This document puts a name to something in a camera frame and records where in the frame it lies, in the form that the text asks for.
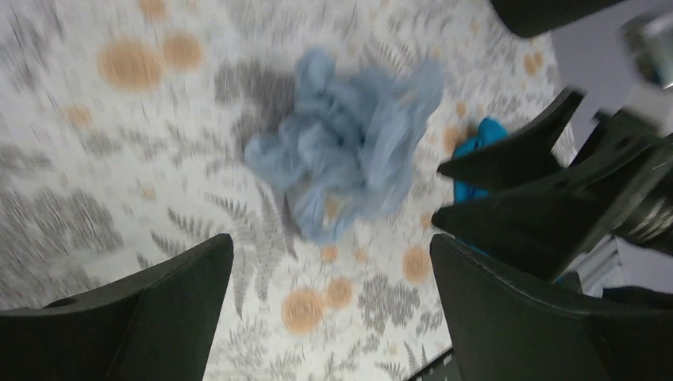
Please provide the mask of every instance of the floral rug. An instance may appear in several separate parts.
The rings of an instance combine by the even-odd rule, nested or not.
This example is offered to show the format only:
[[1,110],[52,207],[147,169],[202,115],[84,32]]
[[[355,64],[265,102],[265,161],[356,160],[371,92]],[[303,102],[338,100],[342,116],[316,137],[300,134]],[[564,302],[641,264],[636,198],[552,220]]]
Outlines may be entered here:
[[[399,380],[447,349],[427,250],[452,186],[436,167],[471,123],[516,129],[559,89],[550,39],[514,38],[487,0],[2,0],[0,18],[0,308],[231,233],[207,380]],[[430,55],[447,78],[404,206],[322,248],[241,163],[314,45],[344,71]]]

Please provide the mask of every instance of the black plastic part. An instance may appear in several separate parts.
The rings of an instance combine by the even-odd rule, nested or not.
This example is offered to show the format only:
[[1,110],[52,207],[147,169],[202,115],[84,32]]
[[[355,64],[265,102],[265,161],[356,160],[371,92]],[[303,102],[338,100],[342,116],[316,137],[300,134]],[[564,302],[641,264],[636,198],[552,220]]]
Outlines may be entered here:
[[[653,197],[658,200],[652,191],[673,166],[673,144],[646,121],[620,111],[601,118],[569,167],[551,163],[553,141],[581,97],[565,90],[520,132],[441,164],[442,175],[490,195],[441,208],[433,224],[549,282],[606,234],[633,241],[627,234],[633,229],[626,226],[643,222],[648,212],[642,209]],[[666,216],[659,217],[658,226],[665,225]],[[637,243],[673,253],[668,225],[669,230]]]
[[502,23],[514,34],[531,38],[624,0],[490,0]]
[[430,256],[463,381],[673,379],[673,310],[565,290],[448,235]]
[[232,262],[220,234],[41,310],[0,311],[2,379],[201,381]]
[[408,381],[463,381],[460,378],[458,362],[453,356],[453,348],[430,361]]

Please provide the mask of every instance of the blue fabric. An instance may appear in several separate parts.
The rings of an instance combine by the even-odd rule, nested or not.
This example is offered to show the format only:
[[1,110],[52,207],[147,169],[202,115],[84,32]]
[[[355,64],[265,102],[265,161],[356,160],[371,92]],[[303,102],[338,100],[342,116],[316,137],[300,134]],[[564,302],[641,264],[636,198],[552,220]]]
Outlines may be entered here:
[[[245,162],[279,191],[308,182],[292,216],[306,239],[333,243],[357,218],[399,209],[411,188],[413,151],[440,105],[444,77],[437,61],[425,60],[405,78],[377,67],[341,78],[320,49],[297,62],[295,75],[294,112],[277,135],[248,142]],[[327,194],[337,195],[343,207],[323,226]]]
[[[507,130],[502,127],[500,122],[486,118],[477,129],[477,135],[470,137],[456,148],[453,157],[465,156],[470,152],[476,151],[481,147],[493,144],[494,142],[507,137]],[[453,202],[466,202],[475,198],[482,198],[488,195],[488,191],[473,187],[472,185],[455,181],[453,183]]]

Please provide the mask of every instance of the teal cloth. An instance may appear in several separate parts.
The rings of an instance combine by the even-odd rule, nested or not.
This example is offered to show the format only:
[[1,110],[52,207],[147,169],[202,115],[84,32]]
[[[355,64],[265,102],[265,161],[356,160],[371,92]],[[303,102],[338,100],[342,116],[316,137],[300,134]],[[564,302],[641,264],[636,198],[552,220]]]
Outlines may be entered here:
[[[477,135],[470,137],[453,152],[453,158],[465,156],[481,147],[493,144],[507,137],[507,130],[495,119],[485,118],[477,129]],[[473,187],[470,184],[455,181],[453,183],[453,202],[466,202],[475,198],[483,198],[488,195],[488,190]]]

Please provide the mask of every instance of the gray wall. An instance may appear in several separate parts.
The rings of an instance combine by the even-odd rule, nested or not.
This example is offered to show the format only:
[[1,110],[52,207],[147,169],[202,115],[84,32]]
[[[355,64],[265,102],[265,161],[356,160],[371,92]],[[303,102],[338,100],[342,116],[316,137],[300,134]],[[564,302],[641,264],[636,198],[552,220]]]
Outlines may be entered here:
[[[628,20],[673,0],[628,0],[552,33],[563,82],[586,91],[586,99],[571,121],[578,144],[594,125],[599,108],[624,105],[635,74],[629,66],[617,30]],[[673,258],[617,242],[627,284],[673,292]]]

